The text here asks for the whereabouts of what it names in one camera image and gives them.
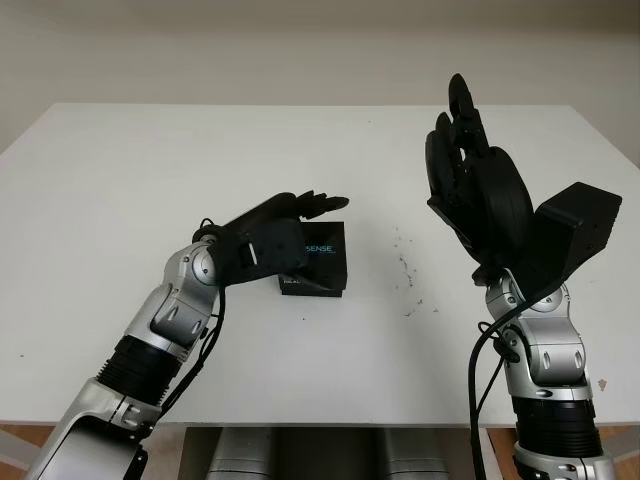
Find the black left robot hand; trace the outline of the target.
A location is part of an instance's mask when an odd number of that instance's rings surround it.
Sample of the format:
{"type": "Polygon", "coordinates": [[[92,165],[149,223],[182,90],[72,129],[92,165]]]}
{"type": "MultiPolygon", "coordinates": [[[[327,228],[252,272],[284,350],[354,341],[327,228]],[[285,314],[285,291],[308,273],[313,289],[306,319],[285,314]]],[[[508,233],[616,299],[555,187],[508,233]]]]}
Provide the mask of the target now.
{"type": "Polygon", "coordinates": [[[208,252],[217,284],[229,287],[305,266],[308,254],[302,221],[342,209],[348,203],[346,197],[314,191],[299,196],[282,192],[223,226],[203,226],[201,235],[213,238],[208,252]]]}

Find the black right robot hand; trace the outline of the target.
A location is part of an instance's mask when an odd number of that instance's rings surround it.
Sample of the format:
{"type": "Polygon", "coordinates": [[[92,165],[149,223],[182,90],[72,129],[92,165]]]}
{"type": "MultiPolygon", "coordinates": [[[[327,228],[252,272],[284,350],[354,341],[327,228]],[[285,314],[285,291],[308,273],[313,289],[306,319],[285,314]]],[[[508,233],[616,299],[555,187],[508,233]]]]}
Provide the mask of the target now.
{"type": "Polygon", "coordinates": [[[474,284],[488,286],[520,256],[533,217],[529,192],[506,151],[488,142],[480,112],[459,73],[449,111],[426,137],[427,205],[478,263],[474,284]]]}

